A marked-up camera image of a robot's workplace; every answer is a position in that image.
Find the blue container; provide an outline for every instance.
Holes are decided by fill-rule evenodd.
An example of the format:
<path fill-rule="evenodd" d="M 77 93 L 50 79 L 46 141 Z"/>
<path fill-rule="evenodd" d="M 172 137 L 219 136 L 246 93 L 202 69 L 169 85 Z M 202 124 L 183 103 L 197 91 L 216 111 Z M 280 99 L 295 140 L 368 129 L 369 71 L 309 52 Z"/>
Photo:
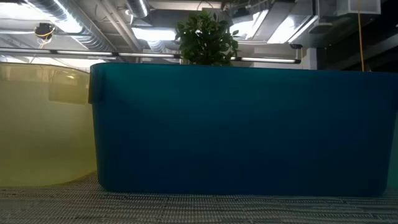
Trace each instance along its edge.
<path fill-rule="evenodd" d="M 118 192 L 380 195 L 397 87 L 386 73 L 97 64 L 99 183 Z"/>

